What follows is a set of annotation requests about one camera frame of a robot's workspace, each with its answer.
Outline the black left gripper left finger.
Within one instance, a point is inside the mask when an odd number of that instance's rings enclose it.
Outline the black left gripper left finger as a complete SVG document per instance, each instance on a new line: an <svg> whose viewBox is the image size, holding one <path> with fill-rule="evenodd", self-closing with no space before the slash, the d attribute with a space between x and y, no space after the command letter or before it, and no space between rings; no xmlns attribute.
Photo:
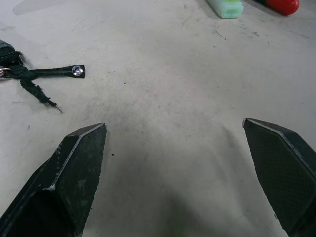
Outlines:
<svg viewBox="0 0 316 237"><path fill-rule="evenodd" d="M68 134L0 217L0 237L81 237L98 188L107 127Z"/></svg>

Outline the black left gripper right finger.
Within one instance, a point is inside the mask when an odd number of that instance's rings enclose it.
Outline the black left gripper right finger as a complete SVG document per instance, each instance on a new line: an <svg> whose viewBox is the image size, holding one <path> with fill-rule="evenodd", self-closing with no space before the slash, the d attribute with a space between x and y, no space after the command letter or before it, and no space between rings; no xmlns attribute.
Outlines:
<svg viewBox="0 0 316 237"><path fill-rule="evenodd" d="M289 237L316 237L316 152L296 132L246 118L259 183Z"/></svg>

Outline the red and black marker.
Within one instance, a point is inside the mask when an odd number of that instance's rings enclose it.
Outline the red and black marker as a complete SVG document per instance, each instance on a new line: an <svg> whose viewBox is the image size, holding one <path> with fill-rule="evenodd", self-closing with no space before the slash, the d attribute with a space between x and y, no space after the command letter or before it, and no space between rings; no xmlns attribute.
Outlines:
<svg viewBox="0 0 316 237"><path fill-rule="evenodd" d="M285 16L295 13L300 6L300 0L253 0Z"/></svg>

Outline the light green highlighter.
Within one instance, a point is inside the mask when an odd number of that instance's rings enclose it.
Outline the light green highlighter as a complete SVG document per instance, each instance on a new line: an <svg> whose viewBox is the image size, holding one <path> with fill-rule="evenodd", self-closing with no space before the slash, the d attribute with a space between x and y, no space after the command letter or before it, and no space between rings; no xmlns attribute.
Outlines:
<svg viewBox="0 0 316 237"><path fill-rule="evenodd" d="M243 13L240 0L207 0L217 15L223 19L239 18Z"/></svg>

